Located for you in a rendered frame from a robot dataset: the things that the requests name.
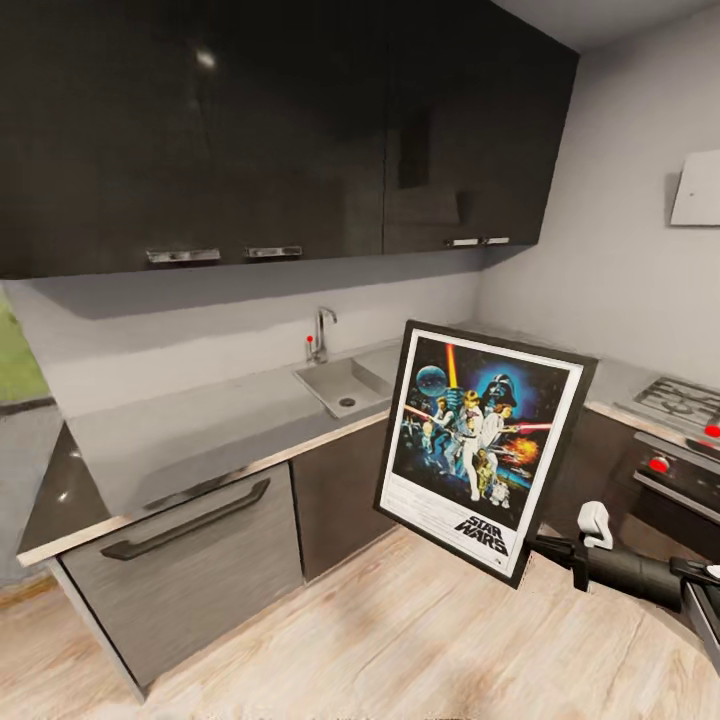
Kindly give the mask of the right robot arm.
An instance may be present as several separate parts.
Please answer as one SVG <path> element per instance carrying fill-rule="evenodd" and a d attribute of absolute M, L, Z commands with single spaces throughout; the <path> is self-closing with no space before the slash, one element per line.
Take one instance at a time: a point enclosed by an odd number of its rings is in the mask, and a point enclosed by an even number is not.
<path fill-rule="evenodd" d="M 524 545 L 539 555 L 573 569 L 573 587 L 587 591 L 589 581 L 646 599 L 675 613 L 681 605 L 693 622 L 717 675 L 720 677 L 720 565 L 672 556 L 659 561 L 613 545 L 609 514 L 599 501 L 581 507 L 579 538 L 538 534 Z"/>

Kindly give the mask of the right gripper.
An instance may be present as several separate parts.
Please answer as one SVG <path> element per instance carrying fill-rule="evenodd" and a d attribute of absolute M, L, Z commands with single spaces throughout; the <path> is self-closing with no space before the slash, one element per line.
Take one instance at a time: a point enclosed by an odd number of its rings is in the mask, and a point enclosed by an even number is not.
<path fill-rule="evenodd" d="M 587 591 L 589 581 L 617 589 L 621 593 L 642 599 L 641 554 L 630 549 L 612 546 L 585 547 L 585 533 L 577 541 L 538 534 L 536 539 L 524 538 L 524 545 L 539 555 L 573 569 L 573 587 Z"/>

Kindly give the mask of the poster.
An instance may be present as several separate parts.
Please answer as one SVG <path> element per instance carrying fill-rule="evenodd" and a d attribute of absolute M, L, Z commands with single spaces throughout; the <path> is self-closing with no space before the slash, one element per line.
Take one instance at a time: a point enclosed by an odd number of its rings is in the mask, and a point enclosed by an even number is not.
<path fill-rule="evenodd" d="M 598 362 L 406 320 L 373 509 L 518 589 Z"/>

